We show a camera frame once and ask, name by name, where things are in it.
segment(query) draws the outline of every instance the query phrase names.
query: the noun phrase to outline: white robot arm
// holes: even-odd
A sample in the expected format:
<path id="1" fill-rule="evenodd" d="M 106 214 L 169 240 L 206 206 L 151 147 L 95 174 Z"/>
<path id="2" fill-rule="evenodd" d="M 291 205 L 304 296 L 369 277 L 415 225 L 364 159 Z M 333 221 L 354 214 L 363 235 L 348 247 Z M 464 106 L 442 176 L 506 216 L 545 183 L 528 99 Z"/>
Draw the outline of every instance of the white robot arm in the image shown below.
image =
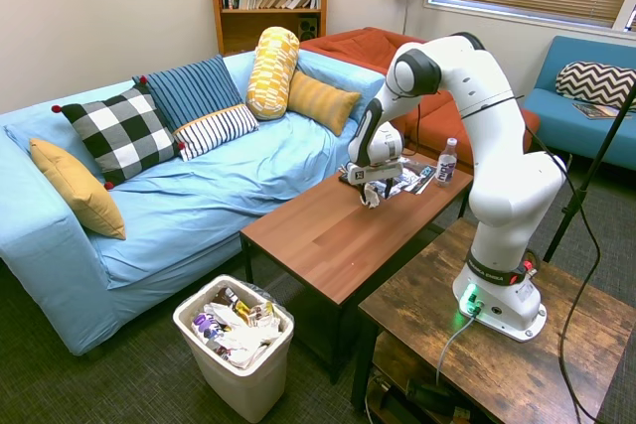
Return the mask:
<path id="1" fill-rule="evenodd" d="M 522 258 L 564 176 L 546 153 L 524 154 L 525 124 L 506 76 L 470 34 L 401 46 L 387 80 L 368 105 L 349 145 L 348 179 L 362 184 L 401 173 L 399 133 L 388 121 L 424 94 L 448 90 L 468 133 L 474 183 L 470 207 L 479 219 L 466 264 L 453 283 L 460 310 L 518 341 L 546 322 L 539 291 Z"/>

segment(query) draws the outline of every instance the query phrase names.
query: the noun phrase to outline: wooden coffee table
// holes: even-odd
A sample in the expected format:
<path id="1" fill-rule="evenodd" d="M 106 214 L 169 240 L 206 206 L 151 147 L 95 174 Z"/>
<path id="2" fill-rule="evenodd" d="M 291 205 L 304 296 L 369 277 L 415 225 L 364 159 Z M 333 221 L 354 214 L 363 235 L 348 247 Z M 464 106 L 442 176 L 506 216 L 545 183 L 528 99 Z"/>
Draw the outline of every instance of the wooden coffee table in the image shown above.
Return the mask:
<path id="1" fill-rule="evenodd" d="M 358 409 L 364 407 L 372 363 L 401 392 L 410 378 L 434 383 L 432 374 L 444 345 L 468 321 L 458 311 L 451 284 L 475 228 L 458 220 L 360 304 L 366 318 L 352 392 Z M 517 343 L 473 323 L 450 346 L 441 377 L 495 422 L 573 424 L 574 407 L 558 367 L 558 339 L 581 283 L 546 263 L 534 282 L 548 309 L 541 333 Z M 593 416 L 635 322 L 632 307 L 589 285 L 585 288 L 564 349 L 576 395 Z M 450 422 L 429 417 L 436 423 Z M 590 422 L 582 413 L 581 419 Z"/>
<path id="2" fill-rule="evenodd" d="M 422 155 L 409 159 L 436 164 Z M 257 248 L 337 308 L 329 359 L 335 382 L 345 306 L 471 182 L 471 175 L 456 171 L 447 188 L 429 184 L 419 196 L 401 192 L 369 209 L 356 188 L 331 176 L 240 232 L 247 281 L 253 281 L 250 249 Z"/>

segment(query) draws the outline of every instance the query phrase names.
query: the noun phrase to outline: mustard yellow pillow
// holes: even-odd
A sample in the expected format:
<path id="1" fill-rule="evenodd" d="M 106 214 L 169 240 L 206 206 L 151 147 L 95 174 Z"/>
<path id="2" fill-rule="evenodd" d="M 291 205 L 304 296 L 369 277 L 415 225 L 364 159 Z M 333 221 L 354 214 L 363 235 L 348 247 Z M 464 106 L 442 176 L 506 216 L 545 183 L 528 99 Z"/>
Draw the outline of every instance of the mustard yellow pillow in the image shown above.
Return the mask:
<path id="1" fill-rule="evenodd" d="M 298 46 L 296 36 L 282 27 L 270 27 L 260 35 L 245 102 L 256 118 L 276 119 L 285 114 Z"/>
<path id="2" fill-rule="evenodd" d="M 30 144 L 33 162 L 67 202 L 79 223 L 107 237 L 126 238 L 117 205 L 84 164 L 46 141 L 32 139 Z"/>
<path id="3" fill-rule="evenodd" d="M 350 93 L 297 71 L 289 87 L 287 109 L 315 119 L 340 136 L 359 93 Z"/>

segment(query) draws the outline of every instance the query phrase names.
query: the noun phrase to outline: wooden side table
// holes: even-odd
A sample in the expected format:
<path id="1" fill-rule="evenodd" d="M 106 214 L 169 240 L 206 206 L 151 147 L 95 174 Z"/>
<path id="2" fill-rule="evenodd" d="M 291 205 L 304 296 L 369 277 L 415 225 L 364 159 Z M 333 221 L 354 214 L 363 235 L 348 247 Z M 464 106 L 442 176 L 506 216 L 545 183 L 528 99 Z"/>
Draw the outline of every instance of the wooden side table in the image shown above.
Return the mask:
<path id="1" fill-rule="evenodd" d="M 450 336 L 467 322 L 451 284 L 475 229 L 458 220 L 360 304 L 366 319 L 352 392 L 356 408 L 364 406 L 373 364 L 403 391 L 409 377 L 422 377 L 418 368 L 430 375 Z M 517 343 L 474 323 L 450 346 L 441 375 L 495 422 L 573 424 L 573 404 L 558 367 L 558 340 L 581 283 L 546 263 L 534 282 L 548 308 L 541 333 Z M 576 395 L 594 416 L 635 322 L 632 307 L 586 287 L 567 331 L 565 361 Z"/>

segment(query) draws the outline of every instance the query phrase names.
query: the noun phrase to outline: trash can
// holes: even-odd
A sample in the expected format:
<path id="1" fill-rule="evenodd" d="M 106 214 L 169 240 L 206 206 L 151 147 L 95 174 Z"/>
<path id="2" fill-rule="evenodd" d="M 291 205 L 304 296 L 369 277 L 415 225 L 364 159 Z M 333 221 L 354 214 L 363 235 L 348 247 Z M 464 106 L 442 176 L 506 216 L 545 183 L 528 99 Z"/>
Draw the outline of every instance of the trash can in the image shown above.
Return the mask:
<path id="1" fill-rule="evenodd" d="M 183 302 L 172 318 L 192 350 L 208 384 L 223 401 L 247 421 L 256 423 L 273 407 L 285 389 L 287 352 L 293 336 L 293 319 L 274 304 L 282 335 L 247 369 L 239 369 L 208 349 L 192 331 L 191 325 L 204 305 L 223 287 L 230 287 L 249 307 L 266 300 L 242 282 L 220 275 Z"/>

